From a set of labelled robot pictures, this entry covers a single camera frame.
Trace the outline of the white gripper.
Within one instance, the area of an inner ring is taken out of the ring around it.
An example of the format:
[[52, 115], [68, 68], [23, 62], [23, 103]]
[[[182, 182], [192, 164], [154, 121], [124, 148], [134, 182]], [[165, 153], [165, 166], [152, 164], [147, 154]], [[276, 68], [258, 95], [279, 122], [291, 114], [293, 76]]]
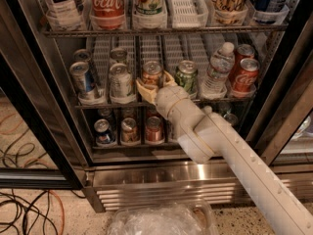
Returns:
[[180, 101], [189, 100], [189, 94], [175, 82], [173, 76], [163, 72], [163, 88], [158, 90], [156, 85], [145, 84], [140, 77], [136, 78], [137, 90], [141, 97], [150, 104], [156, 105], [156, 110], [162, 117], [168, 119], [170, 110]]

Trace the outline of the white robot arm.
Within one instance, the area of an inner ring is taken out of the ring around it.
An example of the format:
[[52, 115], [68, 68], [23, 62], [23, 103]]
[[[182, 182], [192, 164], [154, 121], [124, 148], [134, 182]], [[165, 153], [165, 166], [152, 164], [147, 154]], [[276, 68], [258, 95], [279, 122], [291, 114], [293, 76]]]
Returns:
[[183, 151], [197, 164], [220, 154], [276, 235], [313, 235], [313, 215], [258, 157], [226, 119], [210, 107], [200, 109], [168, 75], [164, 86], [136, 86], [141, 96], [173, 126]]

